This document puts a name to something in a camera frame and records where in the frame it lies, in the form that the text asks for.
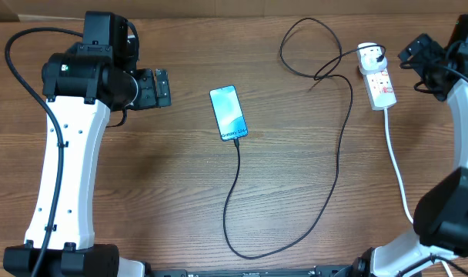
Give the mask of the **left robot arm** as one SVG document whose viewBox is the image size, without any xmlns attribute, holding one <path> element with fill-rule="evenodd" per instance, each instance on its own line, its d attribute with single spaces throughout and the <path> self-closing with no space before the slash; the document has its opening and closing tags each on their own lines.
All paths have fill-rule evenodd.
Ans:
<svg viewBox="0 0 468 277">
<path fill-rule="evenodd" d="M 137 69 L 139 41 L 78 43 L 42 69 L 47 137 L 36 207 L 21 245 L 6 248 L 15 276 L 151 276 L 147 262 L 95 242 L 93 194 L 112 112 L 170 105 L 164 70 Z"/>
</svg>

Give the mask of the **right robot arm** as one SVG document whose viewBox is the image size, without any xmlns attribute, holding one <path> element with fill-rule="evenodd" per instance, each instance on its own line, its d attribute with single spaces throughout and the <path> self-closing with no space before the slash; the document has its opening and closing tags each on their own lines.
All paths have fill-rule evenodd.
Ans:
<svg viewBox="0 0 468 277">
<path fill-rule="evenodd" d="M 468 31 L 446 47 L 422 34 L 399 54 L 429 92 L 450 107 L 455 168 L 419 201 L 413 227 L 387 245 L 367 250 L 340 276 L 415 276 L 438 262 L 468 256 Z"/>
</svg>

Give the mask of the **blue Samsung Galaxy smartphone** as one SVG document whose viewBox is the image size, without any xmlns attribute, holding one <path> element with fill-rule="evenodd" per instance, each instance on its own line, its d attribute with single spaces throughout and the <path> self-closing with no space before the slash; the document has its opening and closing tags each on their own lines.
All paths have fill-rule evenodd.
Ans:
<svg viewBox="0 0 468 277">
<path fill-rule="evenodd" d="M 209 92 L 221 140 L 224 142 L 247 136 L 249 133 L 239 97 L 234 85 Z"/>
</svg>

